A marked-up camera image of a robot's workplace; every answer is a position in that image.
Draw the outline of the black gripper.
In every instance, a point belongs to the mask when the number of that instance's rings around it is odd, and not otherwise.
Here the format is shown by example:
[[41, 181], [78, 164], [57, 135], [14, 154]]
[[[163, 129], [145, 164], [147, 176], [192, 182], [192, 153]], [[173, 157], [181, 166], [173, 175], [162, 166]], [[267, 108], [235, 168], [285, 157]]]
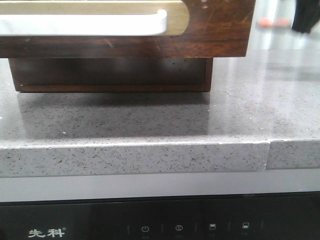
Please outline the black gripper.
[[309, 34], [320, 20], [319, 0], [296, 0], [292, 31]]

